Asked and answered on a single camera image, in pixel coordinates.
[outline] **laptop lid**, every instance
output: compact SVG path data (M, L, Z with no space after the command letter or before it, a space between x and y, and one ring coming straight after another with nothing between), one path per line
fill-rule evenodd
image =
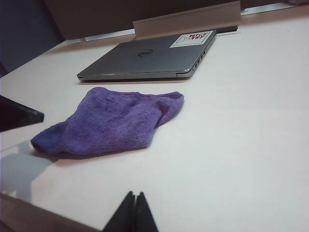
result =
M176 78L189 73L215 31L120 43L77 74L81 81Z

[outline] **desk surface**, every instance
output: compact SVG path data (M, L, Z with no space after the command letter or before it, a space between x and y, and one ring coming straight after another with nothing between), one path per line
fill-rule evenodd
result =
M1 134L1 191L102 229L129 190L162 232L309 229L309 6L242 16L179 82L82 84L76 74L132 35L63 43L1 79L1 94L45 113ZM95 86L185 95L151 146L92 159L35 156L29 140Z

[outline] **laptop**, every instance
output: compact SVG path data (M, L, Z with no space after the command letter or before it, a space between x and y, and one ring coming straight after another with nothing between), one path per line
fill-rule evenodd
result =
M212 30L120 43L77 77L82 82L188 79L215 35Z

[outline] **cloth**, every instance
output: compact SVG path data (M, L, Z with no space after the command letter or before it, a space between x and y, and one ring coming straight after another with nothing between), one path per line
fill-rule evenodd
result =
M91 89L66 121L36 135L31 143L50 154L101 155L146 148L154 129L175 116L179 92L152 95Z

